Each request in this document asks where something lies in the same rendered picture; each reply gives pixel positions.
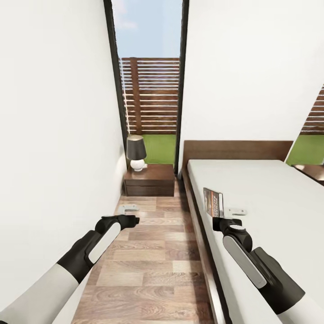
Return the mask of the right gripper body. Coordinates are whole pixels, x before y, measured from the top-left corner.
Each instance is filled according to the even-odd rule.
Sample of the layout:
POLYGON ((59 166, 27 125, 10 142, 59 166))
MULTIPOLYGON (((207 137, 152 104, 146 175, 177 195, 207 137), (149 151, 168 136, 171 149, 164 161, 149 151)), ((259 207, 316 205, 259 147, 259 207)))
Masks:
POLYGON ((242 226, 240 219, 223 219, 222 217, 212 217, 212 228, 214 231, 222 232, 222 228, 226 223, 239 224, 242 226))

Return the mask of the hardback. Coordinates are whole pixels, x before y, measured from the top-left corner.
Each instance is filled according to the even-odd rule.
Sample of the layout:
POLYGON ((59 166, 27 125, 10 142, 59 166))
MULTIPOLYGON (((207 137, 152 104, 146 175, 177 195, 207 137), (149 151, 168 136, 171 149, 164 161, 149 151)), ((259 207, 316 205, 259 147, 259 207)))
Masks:
POLYGON ((223 193, 203 188, 204 211, 211 217, 223 217, 223 193))

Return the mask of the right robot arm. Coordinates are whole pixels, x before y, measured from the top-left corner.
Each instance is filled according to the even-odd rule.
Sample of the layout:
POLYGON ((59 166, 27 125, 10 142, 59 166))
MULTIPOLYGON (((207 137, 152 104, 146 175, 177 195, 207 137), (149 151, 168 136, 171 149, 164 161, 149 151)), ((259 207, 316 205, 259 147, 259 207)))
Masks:
POLYGON ((282 324, 324 324, 324 310, 261 247, 252 251, 252 238, 242 227, 244 208, 224 207, 223 217, 212 217, 223 245, 259 290, 282 324))

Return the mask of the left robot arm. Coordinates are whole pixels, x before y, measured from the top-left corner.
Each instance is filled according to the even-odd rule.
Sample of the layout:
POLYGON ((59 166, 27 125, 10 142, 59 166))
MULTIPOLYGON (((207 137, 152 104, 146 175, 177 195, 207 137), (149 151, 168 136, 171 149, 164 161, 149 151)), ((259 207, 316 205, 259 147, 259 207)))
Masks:
POLYGON ((76 288, 121 230, 135 228, 136 204, 119 205, 117 215, 102 216, 94 230, 77 240, 25 293, 0 312, 0 324, 52 324, 76 288))

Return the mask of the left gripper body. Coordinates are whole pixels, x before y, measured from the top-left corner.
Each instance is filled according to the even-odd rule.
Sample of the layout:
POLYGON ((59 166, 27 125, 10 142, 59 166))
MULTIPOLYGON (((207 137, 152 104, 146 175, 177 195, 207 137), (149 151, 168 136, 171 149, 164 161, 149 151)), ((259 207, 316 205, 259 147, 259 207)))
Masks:
POLYGON ((130 216, 130 215, 119 215, 123 220, 124 220, 124 227, 122 230, 125 228, 135 228, 135 221, 136 217, 135 215, 130 216))

